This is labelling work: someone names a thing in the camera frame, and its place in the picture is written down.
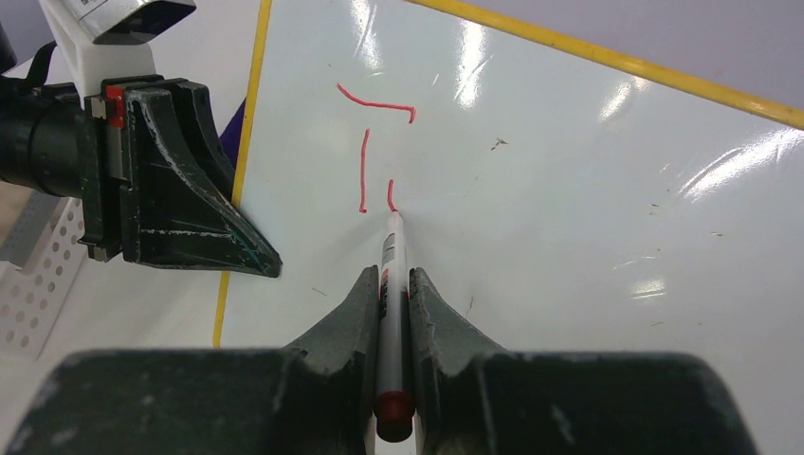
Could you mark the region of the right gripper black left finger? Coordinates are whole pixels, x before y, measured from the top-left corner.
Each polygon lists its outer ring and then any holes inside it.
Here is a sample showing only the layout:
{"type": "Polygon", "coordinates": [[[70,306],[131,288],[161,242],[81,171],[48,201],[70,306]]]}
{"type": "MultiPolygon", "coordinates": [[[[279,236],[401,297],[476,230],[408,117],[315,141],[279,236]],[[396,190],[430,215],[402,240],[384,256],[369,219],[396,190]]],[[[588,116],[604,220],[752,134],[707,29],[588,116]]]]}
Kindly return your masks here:
{"type": "Polygon", "coordinates": [[[371,454],[378,269],[279,349],[94,350],[46,377],[8,454],[371,454]]]}

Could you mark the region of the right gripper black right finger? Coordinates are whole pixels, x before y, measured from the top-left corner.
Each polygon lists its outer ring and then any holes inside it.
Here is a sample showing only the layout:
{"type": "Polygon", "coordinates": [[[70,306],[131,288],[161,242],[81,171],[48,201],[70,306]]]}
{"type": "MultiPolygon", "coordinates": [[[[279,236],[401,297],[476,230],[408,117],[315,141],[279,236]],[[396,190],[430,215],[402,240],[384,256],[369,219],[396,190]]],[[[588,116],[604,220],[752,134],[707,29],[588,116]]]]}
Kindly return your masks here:
{"type": "Polygon", "coordinates": [[[668,352],[514,352],[410,272],[421,454],[754,454],[715,371],[668,352]]]}

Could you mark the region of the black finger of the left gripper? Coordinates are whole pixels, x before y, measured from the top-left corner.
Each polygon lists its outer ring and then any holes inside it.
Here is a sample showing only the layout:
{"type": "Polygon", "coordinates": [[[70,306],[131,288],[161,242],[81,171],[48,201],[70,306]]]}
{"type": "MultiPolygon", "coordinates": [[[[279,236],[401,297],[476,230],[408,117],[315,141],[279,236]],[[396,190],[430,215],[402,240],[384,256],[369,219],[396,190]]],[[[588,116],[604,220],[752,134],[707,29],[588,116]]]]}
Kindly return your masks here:
{"type": "Polygon", "coordinates": [[[277,278],[279,252],[231,202],[234,169],[209,89],[186,80],[125,88],[122,256],[156,268],[277,278]]]}

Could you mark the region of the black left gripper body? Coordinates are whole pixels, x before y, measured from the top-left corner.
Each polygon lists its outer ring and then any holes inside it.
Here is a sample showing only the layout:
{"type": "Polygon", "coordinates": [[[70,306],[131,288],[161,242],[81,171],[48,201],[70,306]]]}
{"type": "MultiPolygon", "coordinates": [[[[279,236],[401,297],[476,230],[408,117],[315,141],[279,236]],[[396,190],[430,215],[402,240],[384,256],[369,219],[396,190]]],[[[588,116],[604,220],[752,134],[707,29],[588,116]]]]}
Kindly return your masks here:
{"type": "Polygon", "coordinates": [[[124,174],[126,138],[124,90],[160,83],[161,78],[113,78],[101,82],[100,92],[80,101],[78,117],[80,198],[83,237],[89,257],[107,262],[118,255],[128,263],[162,263],[164,241],[138,238],[125,223],[138,205],[125,201],[131,178],[124,174]]]}

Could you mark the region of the red capped whiteboard marker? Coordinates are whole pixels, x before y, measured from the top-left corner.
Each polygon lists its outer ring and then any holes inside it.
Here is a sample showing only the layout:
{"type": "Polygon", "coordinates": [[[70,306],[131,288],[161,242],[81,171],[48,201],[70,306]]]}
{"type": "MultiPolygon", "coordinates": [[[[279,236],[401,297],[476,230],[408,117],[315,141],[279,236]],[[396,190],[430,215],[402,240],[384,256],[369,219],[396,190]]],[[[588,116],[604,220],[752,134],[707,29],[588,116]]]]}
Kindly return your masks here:
{"type": "Polygon", "coordinates": [[[379,278],[374,414],[377,436],[399,443],[412,434],[415,399],[411,360],[409,269],[404,221],[390,214],[379,278]]]}

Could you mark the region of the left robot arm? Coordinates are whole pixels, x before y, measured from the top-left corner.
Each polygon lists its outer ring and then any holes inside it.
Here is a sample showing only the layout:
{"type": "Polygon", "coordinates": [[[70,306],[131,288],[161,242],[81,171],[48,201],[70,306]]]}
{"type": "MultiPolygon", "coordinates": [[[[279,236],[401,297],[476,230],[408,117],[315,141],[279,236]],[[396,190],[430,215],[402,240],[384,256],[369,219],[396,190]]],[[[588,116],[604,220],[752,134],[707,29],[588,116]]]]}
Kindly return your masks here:
{"type": "Polygon", "coordinates": [[[54,49],[1,80],[2,180],[81,200],[94,260],[278,277],[279,252],[232,204],[207,86],[146,74],[83,97],[46,83],[54,49]]]}

